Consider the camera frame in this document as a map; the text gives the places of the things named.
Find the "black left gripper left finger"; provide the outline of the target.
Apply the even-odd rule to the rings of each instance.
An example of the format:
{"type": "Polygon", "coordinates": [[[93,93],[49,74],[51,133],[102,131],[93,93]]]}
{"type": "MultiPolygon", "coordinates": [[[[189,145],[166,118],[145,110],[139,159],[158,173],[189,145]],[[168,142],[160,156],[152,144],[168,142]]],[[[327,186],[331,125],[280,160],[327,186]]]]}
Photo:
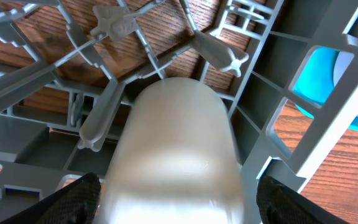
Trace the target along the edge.
{"type": "Polygon", "coordinates": [[[99,178],[90,172],[0,224],[92,223],[100,193],[99,178]]]}

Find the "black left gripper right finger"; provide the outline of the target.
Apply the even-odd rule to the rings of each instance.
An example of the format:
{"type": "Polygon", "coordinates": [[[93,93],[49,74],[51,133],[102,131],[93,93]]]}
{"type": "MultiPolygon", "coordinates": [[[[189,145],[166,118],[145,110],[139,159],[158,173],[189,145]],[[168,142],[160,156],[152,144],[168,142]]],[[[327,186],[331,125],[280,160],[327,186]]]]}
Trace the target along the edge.
{"type": "Polygon", "coordinates": [[[256,202],[264,224],[347,224],[268,175],[259,180],[256,202]]]}

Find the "white paper cup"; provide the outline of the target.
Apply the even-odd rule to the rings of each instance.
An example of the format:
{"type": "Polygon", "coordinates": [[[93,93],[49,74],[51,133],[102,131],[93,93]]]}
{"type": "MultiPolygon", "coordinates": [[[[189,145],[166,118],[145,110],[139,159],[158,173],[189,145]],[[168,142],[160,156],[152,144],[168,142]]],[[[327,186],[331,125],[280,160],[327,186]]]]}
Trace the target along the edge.
{"type": "Polygon", "coordinates": [[[95,223],[241,223],[239,164],[218,94],[190,78],[137,97],[113,154],[95,223]]]}

